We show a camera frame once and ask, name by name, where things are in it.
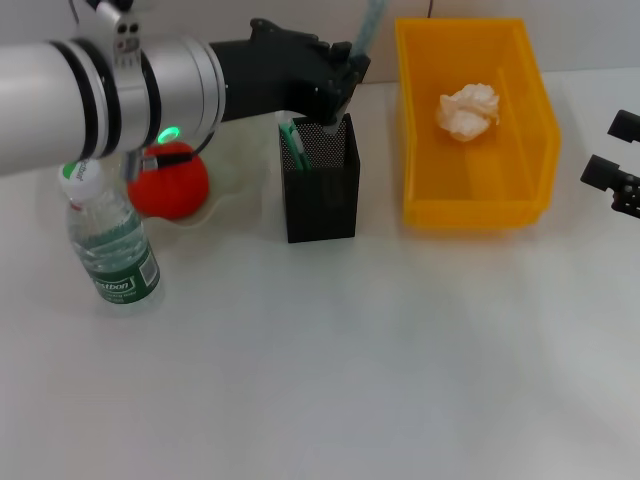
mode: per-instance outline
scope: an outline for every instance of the white bottle cap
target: white bottle cap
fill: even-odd
[[[58,180],[62,190],[76,202],[97,197],[104,190],[104,173],[98,160],[81,160],[60,167]]]

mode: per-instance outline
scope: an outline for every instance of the water bottle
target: water bottle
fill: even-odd
[[[61,167],[59,180],[70,200],[69,239],[100,296],[125,315],[161,301],[160,270],[140,216],[100,162]]]

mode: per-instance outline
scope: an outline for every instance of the yellow container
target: yellow container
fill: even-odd
[[[524,22],[398,19],[405,223],[504,229],[551,203],[561,136]],[[500,95],[500,123],[461,143],[436,123],[440,95],[469,83]]]

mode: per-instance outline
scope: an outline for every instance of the pen holder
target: pen holder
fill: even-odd
[[[360,156],[345,115],[336,135],[309,119],[294,120],[309,157],[299,170],[280,133],[282,190],[289,243],[350,238],[356,234]]]

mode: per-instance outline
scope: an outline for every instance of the white table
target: white table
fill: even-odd
[[[640,222],[579,183],[640,70],[546,76],[552,210],[495,238],[405,230],[396,87],[351,111],[354,240],[288,245],[275,140],[211,226],[149,224],[167,296],[106,318],[55,173],[0,181],[0,478],[607,480],[640,472]]]

